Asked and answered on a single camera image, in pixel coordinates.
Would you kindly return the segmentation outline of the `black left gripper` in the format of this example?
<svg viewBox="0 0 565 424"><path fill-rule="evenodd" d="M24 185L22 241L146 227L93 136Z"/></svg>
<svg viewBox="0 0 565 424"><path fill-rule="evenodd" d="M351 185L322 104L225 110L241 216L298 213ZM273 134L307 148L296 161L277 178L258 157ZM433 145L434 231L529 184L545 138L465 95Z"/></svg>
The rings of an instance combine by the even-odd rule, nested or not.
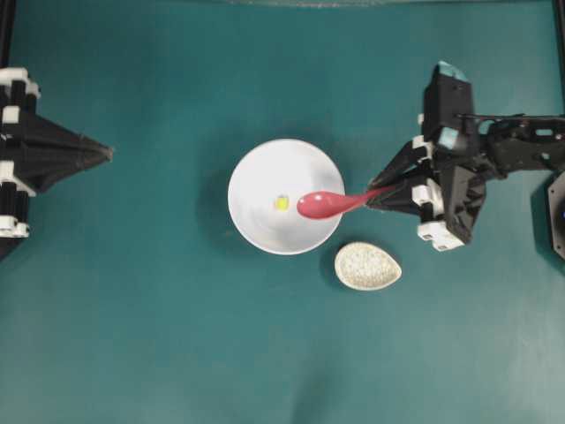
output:
<svg viewBox="0 0 565 424"><path fill-rule="evenodd" d="M41 90L25 68L1 70L1 258L29 237L30 199L57 182L110 162L113 149L36 112ZM8 126L12 125L12 135ZM24 152L24 142L85 152Z"/></svg>

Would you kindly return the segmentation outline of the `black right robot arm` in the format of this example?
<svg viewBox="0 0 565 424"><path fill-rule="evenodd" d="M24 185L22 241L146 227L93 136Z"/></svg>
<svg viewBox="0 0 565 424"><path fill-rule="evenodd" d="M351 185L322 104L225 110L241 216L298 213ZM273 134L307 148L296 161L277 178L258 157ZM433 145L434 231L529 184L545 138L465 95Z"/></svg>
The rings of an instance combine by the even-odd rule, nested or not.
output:
<svg viewBox="0 0 565 424"><path fill-rule="evenodd" d="M108 162L111 148L19 107L1 124L1 160L13 184L43 193L55 183ZM564 118L457 114L407 142L360 195L313 192L298 200L310 219L361 206L418 216L418 235L439 251L464 246L486 199L486 183L523 170L564 170Z"/></svg>

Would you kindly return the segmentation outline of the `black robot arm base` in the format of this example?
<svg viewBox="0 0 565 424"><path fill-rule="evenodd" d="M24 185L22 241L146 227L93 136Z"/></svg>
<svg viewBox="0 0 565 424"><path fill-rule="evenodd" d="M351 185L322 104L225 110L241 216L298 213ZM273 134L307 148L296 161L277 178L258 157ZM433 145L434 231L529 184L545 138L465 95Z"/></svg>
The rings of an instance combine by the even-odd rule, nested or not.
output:
<svg viewBox="0 0 565 424"><path fill-rule="evenodd" d="M557 176L546 190L551 244L555 253L564 259L564 173Z"/></svg>

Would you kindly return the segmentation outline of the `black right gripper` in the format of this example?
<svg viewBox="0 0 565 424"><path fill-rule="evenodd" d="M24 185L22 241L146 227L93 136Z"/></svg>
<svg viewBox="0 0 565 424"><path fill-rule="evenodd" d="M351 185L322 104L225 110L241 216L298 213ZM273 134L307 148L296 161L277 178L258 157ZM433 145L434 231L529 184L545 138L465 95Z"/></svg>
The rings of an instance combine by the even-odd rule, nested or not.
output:
<svg viewBox="0 0 565 424"><path fill-rule="evenodd" d="M472 155L436 151L419 135L407 142L374 177L368 191L371 209L420 216L418 236L445 252L471 242L473 227L486 200L486 181Z"/></svg>

